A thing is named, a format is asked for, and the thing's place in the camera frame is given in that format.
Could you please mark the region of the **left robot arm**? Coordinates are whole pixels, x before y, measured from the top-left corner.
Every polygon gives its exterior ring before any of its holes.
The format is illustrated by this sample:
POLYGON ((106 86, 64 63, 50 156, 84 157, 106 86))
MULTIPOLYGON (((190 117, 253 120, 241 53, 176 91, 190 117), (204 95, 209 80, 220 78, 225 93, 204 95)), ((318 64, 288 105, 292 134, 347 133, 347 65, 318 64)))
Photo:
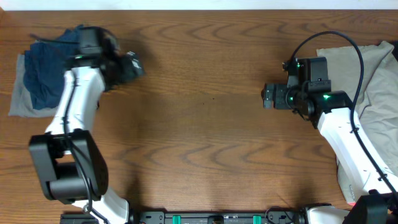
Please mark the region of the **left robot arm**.
POLYGON ((109 186, 108 167, 91 130, 101 95, 145 74, 134 52, 120 53, 114 34, 80 28, 78 49, 66 59, 65 86, 52 122, 32 136, 29 152, 44 197, 82 209, 61 223, 134 223, 129 202, 109 186))

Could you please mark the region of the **dark blue shorts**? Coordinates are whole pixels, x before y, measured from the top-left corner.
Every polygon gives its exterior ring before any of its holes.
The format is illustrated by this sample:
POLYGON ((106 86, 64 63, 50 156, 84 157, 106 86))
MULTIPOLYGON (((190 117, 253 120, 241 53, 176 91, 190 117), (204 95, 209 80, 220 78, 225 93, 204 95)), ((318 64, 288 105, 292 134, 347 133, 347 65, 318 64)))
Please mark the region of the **dark blue shorts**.
POLYGON ((78 50, 80 29, 67 29, 54 40, 33 35, 35 42, 25 51, 23 82, 35 110, 58 106, 64 89, 65 61, 78 50))

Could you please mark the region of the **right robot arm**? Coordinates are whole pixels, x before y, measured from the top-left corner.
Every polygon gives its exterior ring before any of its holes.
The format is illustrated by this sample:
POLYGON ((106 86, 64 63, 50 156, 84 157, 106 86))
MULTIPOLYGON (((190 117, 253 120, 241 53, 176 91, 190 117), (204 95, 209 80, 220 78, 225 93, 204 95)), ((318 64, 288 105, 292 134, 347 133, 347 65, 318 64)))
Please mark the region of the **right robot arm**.
POLYGON ((266 84, 265 109, 292 110, 327 140, 349 180, 350 211, 308 205, 294 223, 397 223, 397 176, 376 151, 344 91, 332 91, 324 57, 293 58, 282 64, 286 84, 266 84))

